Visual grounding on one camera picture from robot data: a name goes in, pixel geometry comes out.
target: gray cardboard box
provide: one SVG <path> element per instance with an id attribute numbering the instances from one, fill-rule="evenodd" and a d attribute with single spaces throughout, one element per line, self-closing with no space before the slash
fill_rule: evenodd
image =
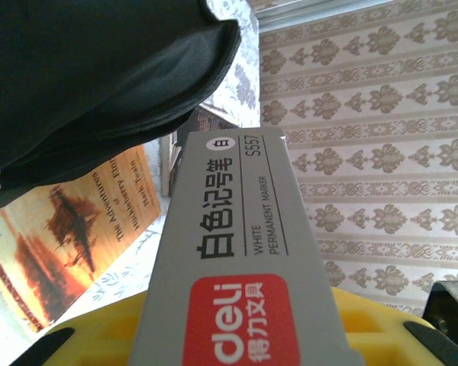
<path id="1" fill-rule="evenodd" d="M 282 131 L 191 133 L 130 365 L 364 364 Z"/>

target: white circle label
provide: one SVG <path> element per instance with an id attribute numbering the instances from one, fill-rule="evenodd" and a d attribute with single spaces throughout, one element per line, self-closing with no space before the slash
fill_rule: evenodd
<path id="1" fill-rule="evenodd" d="M 212 139 L 205 144 L 207 149 L 213 151 L 227 150 L 233 147 L 234 145 L 236 145 L 236 141 L 234 139 L 231 139 L 230 137 L 216 137 L 215 139 Z"/>

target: black bag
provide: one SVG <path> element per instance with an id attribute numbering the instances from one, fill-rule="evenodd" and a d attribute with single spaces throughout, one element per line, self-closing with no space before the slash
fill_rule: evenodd
<path id="1" fill-rule="evenodd" d="M 239 42 L 202 0 L 0 1 L 0 207 L 173 132 Z"/>

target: book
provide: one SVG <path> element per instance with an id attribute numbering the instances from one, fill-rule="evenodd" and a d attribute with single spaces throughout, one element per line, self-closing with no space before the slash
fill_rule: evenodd
<path id="1" fill-rule="evenodd" d="M 144 148 L 0 210 L 0 295 L 35 332 L 48 327 L 160 215 Z"/>
<path id="2" fill-rule="evenodd" d="M 208 104 L 198 106 L 189 120 L 176 132 L 161 140 L 161 187 L 162 195 L 172 197 L 183 150 L 191 132 L 208 132 L 238 128 L 228 121 L 229 116 Z"/>

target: wall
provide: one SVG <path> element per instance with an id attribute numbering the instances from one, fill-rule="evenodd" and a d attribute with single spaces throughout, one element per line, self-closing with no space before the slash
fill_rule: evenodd
<path id="1" fill-rule="evenodd" d="M 301 0 L 248 0 L 254 11 L 262 11 L 265 9 L 275 8 L 280 5 L 288 5 Z"/>
<path id="2" fill-rule="evenodd" d="M 285 131 L 331 284 L 419 314 L 458 279 L 458 0 L 261 34 L 262 125 Z"/>

